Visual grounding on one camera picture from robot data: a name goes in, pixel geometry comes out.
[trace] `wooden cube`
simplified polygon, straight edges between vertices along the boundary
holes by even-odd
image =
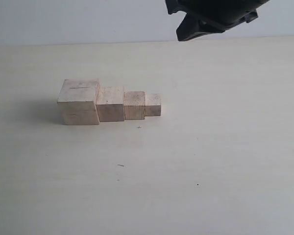
[[[99,120],[124,121],[123,103],[123,87],[100,87],[97,99]]]
[[[146,94],[146,117],[161,116],[160,94]]]
[[[57,102],[65,124],[98,125],[99,117],[96,108],[98,91],[98,81],[66,79]]]
[[[145,119],[145,92],[125,92],[124,113],[126,120]]]

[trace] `wall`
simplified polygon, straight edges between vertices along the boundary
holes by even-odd
[[[271,0],[259,14],[212,38],[294,35],[294,0]],[[176,40],[183,17],[168,15],[165,0],[0,0],[0,45]]]

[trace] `small wooden cube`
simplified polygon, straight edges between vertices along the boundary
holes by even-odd
[[[97,98],[99,120],[124,121],[123,103],[123,87],[100,87]]]
[[[145,119],[145,92],[125,92],[124,113],[126,120]]]
[[[160,94],[146,94],[146,117],[161,116]]]
[[[64,80],[58,106],[67,125],[98,125],[96,108],[99,82]]]

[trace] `table surface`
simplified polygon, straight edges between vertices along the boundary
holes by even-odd
[[[163,114],[62,124],[64,79]],[[294,37],[0,47],[0,235],[294,235]]]

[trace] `medium wooden cube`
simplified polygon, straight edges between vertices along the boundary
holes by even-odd
[[[124,113],[126,120],[145,119],[145,92],[125,92]]]
[[[98,125],[96,108],[99,82],[64,80],[58,106],[67,125]]]
[[[100,87],[97,99],[99,120],[124,121],[123,103],[123,87]]]
[[[161,116],[160,94],[146,94],[146,117]]]

